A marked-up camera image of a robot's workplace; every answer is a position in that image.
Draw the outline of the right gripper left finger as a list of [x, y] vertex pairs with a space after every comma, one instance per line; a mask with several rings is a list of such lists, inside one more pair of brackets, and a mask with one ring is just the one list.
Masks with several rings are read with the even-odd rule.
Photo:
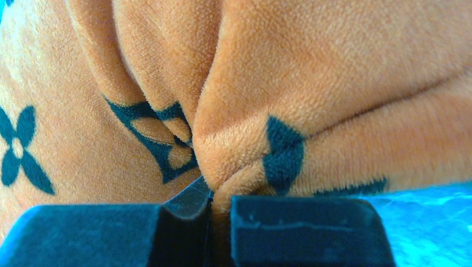
[[2, 266], [203, 266], [212, 191], [202, 177], [164, 204], [40, 205], [1, 246]]

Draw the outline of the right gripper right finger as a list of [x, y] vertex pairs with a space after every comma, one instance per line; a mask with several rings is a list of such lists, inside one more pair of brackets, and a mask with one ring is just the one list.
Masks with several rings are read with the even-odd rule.
[[236, 266], [395, 266], [382, 220], [365, 200], [236, 196]]

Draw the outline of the orange patterned pillowcase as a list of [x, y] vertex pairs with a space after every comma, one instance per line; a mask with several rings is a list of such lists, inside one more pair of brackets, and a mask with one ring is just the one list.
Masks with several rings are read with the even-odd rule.
[[471, 180], [470, 1], [3, 1], [1, 239], [31, 206]]

